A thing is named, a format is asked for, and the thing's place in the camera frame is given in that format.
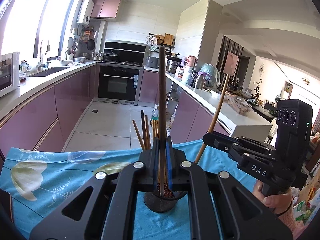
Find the camera lens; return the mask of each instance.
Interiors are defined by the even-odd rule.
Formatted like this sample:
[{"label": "camera lens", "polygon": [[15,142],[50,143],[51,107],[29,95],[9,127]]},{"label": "camera lens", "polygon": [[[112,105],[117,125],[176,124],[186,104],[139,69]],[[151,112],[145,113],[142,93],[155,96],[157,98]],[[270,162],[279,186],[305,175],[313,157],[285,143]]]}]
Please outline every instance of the camera lens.
[{"label": "camera lens", "polygon": [[294,125],[295,122],[296,122],[296,113],[295,113],[295,111],[292,111],[290,114],[290,124]]},{"label": "camera lens", "polygon": [[283,116],[282,116],[282,122],[283,122],[284,124],[287,124],[287,122],[288,122],[288,117],[289,117],[288,110],[287,110],[287,109],[284,109],[284,111],[283,111]]},{"label": "camera lens", "polygon": [[281,109],[278,110],[278,120],[280,121],[282,117]]}]

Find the human hand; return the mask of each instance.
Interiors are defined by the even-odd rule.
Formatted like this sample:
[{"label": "human hand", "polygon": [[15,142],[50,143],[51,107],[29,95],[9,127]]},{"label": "human hand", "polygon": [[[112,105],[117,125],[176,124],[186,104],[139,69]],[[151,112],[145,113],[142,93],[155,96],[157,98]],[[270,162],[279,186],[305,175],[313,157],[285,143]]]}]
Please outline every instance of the human hand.
[{"label": "human hand", "polygon": [[262,182],[257,180],[253,187],[252,194],[260,200],[266,207],[275,208],[273,211],[275,214],[281,214],[285,212],[291,205],[292,196],[290,190],[284,194],[273,195],[265,197],[262,193]]}]

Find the floor tile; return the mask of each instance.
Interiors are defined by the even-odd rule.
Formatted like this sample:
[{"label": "floor tile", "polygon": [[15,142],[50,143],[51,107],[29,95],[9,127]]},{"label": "floor tile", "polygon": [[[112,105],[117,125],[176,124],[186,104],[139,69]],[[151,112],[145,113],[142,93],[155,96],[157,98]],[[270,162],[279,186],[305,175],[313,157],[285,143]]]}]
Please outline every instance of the floor tile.
[{"label": "floor tile", "polygon": [[144,112],[152,112],[154,107],[147,107],[147,106],[130,106],[131,111],[141,111],[143,110]]},{"label": "floor tile", "polygon": [[[152,138],[152,127],[150,126],[150,119],[151,119],[151,112],[146,112],[144,111],[144,114],[148,115],[148,125],[149,125],[149,132],[150,132],[150,137]],[[136,121],[139,133],[141,137],[143,138],[143,133],[142,133],[142,125],[141,125],[141,112],[138,111],[130,111],[130,137],[131,138],[138,138],[136,131],[134,129],[134,125],[132,123],[132,120]]]},{"label": "floor tile", "polygon": [[89,109],[76,128],[77,132],[130,137],[130,111],[123,109],[122,105],[120,107],[94,105],[93,107],[100,108],[97,109],[98,113],[93,113]]},{"label": "floor tile", "polygon": [[130,138],[130,142],[131,142],[131,149],[141,149],[140,142],[139,142],[138,138]]},{"label": "floor tile", "polygon": [[75,132],[65,152],[112,151],[130,149],[130,138]]}]

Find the pink sleeve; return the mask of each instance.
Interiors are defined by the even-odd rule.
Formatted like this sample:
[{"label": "pink sleeve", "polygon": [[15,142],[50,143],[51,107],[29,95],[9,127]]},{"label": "pink sleeve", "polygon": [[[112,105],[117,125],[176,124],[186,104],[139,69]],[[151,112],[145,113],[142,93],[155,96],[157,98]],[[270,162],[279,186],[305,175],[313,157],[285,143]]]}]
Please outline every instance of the pink sleeve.
[{"label": "pink sleeve", "polygon": [[286,213],[284,213],[283,215],[281,215],[279,217],[279,219],[288,228],[290,228],[294,240],[296,240],[301,235],[303,230],[306,228],[305,226],[303,226],[303,222],[302,221],[295,221],[295,219],[293,218],[292,205],[291,205],[291,207],[289,208],[289,210]]}]

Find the blue tablecloth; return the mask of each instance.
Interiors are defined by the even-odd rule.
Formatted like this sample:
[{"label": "blue tablecloth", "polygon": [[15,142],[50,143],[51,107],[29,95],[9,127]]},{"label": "blue tablecloth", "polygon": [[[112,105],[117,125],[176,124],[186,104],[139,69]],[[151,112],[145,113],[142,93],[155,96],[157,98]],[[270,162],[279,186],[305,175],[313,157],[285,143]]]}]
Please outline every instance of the blue tablecloth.
[{"label": "blue tablecloth", "polygon": [[[202,140],[175,145],[194,161]],[[28,239],[32,228],[82,186],[97,170],[118,172],[138,160],[141,149],[106,152],[46,153],[11,148],[0,176],[0,188],[13,198],[14,223]],[[255,179],[236,168],[226,153],[207,147],[199,165],[217,173],[229,171],[247,189]],[[190,239],[187,196],[167,213],[154,213],[138,193],[133,239]]]}]

